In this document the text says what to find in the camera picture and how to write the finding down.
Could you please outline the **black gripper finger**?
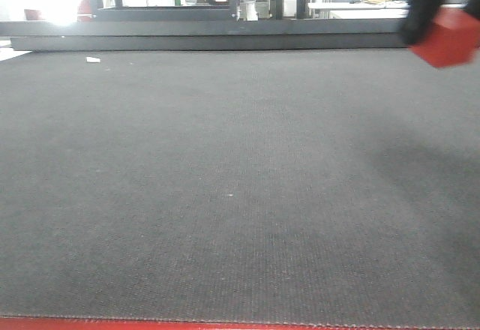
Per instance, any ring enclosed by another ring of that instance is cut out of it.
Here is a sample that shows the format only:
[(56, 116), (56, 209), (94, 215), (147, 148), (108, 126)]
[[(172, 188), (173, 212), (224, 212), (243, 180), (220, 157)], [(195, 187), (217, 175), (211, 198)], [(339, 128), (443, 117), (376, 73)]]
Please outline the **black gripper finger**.
[(443, 0), (410, 0), (408, 14), (400, 25), (400, 39), (406, 45), (421, 42), (442, 3)]
[(469, 15), (480, 14), (480, 0), (467, 0), (464, 11)]

